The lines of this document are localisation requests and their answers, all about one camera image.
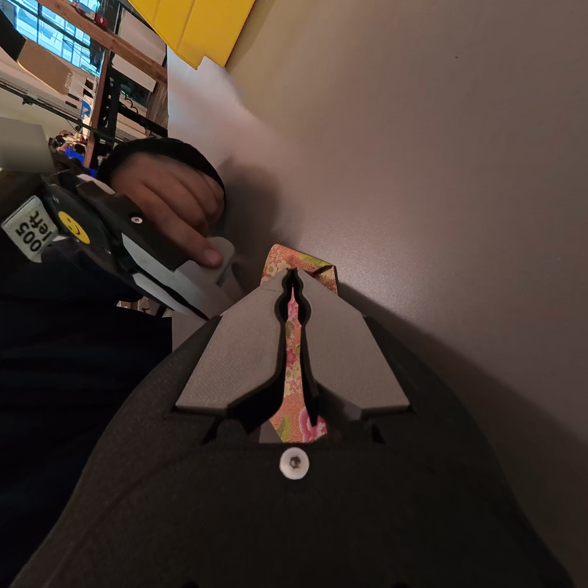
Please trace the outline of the person's left hand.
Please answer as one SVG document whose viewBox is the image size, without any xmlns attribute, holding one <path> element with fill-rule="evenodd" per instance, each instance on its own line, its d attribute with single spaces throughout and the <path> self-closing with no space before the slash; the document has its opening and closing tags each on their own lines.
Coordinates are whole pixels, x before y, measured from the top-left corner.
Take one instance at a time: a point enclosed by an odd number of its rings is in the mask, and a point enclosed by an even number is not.
<svg viewBox="0 0 588 588">
<path fill-rule="evenodd" d="M 171 158 L 135 153 L 115 171 L 110 186 L 196 263 L 222 263 L 207 239 L 224 211 L 224 190 L 216 180 Z"/>
</svg>

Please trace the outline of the cardboard box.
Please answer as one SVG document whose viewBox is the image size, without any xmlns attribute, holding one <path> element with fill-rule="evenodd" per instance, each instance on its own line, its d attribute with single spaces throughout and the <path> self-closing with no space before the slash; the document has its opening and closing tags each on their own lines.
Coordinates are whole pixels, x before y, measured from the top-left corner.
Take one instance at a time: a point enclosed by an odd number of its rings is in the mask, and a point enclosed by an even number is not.
<svg viewBox="0 0 588 588">
<path fill-rule="evenodd" d="M 36 42 L 25 39 L 16 57 L 18 65 L 35 79 L 62 95 L 70 92 L 74 74 L 56 55 Z"/>
</svg>

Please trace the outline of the wooden shelf rack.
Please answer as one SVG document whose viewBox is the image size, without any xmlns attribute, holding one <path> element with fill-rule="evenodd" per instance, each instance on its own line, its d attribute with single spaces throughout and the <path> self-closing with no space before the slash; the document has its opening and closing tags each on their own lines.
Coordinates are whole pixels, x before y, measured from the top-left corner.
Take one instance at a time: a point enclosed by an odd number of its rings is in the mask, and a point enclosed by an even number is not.
<svg viewBox="0 0 588 588">
<path fill-rule="evenodd" d="M 114 146 L 136 138 L 168 136 L 167 48 L 129 1 L 38 1 L 38 17 L 88 37 L 91 55 L 104 51 L 87 165 L 101 163 Z"/>
</svg>

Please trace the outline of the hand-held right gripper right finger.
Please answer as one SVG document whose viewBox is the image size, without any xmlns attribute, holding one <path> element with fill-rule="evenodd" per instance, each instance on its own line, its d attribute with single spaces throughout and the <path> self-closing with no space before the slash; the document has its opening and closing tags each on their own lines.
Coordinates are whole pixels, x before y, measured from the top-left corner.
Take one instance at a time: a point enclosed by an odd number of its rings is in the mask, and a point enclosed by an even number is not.
<svg viewBox="0 0 588 588">
<path fill-rule="evenodd" d="M 410 401 L 364 315 L 307 272 L 292 271 L 299 307 L 300 367 L 311 425 L 404 412 Z"/>
</svg>

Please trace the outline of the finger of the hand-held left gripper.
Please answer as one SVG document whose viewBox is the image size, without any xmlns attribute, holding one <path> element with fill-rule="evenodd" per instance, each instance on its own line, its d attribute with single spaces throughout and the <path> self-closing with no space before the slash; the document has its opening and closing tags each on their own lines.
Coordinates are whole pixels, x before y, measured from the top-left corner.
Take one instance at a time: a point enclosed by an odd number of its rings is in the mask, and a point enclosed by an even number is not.
<svg viewBox="0 0 588 588">
<path fill-rule="evenodd" d="M 200 302 L 201 288 L 185 277 L 172 280 L 172 285 L 160 284 L 152 276 L 142 272 L 132 272 L 130 275 L 137 290 L 153 300 L 161 303 L 170 310 L 186 316 L 195 316 L 209 320 L 197 306 Z"/>
<path fill-rule="evenodd" d="M 201 288 L 198 308 L 209 318 L 214 318 L 227 310 L 232 304 L 232 297 L 224 287 L 227 278 L 232 275 L 231 264 L 235 255 L 235 247 L 221 236 L 213 236 L 206 240 L 222 255 L 222 262 L 217 268 L 207 268 L 189 259 L 167 239 L 159 242 L 148 251 L 146 245 L 136 243 L 131 237 L 123 234 L 122 245 L 129 254 L 134 265 L 132 272 L 142 272 L 152 276 L 160 284 L 171 286 L 172 280 L 185 277 Z"/>
</svg>

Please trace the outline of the blue bin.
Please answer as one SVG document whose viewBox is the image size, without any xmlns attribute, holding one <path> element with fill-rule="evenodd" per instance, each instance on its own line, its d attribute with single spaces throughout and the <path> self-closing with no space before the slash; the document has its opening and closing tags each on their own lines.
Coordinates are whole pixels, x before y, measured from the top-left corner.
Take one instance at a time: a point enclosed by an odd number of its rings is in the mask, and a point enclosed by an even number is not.
<svg viewBox="0 0 588 588">
<path fill-rule="evenodd" d="M 85 155 L 70 147 L 69 144 L 63 146 L 62 154 L 67 160 L 73 165 L 73 167 L 79 170 L 78 173 L 89 175 L 92 178 L 96 178 L 97 171 L 84 166 Z"/>
</svg>

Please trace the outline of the pink floral origami paper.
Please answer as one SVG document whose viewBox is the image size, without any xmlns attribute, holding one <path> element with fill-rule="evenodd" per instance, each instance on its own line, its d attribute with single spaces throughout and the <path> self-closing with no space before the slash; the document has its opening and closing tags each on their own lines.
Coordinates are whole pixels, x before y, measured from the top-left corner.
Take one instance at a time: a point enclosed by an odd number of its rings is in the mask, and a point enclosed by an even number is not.
<svg viewBox="0 0 588 588">
<path fill-rule="evenodd" d="M 283 245 L 274 245 L 268 253 L 261 283 L 287 269 L 302 269 L 328 290 L 338 295 L 336 268 L 318 258 Z M 286 369 L 281 407 L 269 422 L 283 443 L 309 443 L 327 433 L 324 420 L 311 423 L 303 395 L 300 342 L 302 327 L 299 305 L 290 292 L 285 322 Z"/>
</svg>

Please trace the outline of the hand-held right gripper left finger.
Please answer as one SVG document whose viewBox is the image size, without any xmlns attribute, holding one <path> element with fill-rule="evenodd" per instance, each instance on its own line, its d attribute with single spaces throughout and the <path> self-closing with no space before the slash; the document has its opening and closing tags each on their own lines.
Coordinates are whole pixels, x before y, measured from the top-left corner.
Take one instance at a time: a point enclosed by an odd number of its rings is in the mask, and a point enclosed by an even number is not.
<svg viewBox="0 0 588 588">
<path fill-rule="evenodd" d="M 280 408 L 292 270 L 225 311 L 176 401 L 185 413 L 237 420 L 247 432 Z"/>
</svg>

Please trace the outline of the yellow paper sheet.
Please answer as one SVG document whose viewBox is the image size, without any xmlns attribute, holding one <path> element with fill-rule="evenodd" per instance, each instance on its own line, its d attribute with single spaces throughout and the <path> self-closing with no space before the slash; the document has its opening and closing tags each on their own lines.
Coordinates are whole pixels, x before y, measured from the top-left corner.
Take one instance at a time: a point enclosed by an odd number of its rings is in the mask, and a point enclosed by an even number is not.
<svg viewBox="0 0 588 588">
<path fill-rule="evenodd" d="M 225 67 L 254 1 L 130 1 L 168 48 L 198 69 Z"/>
</svg>

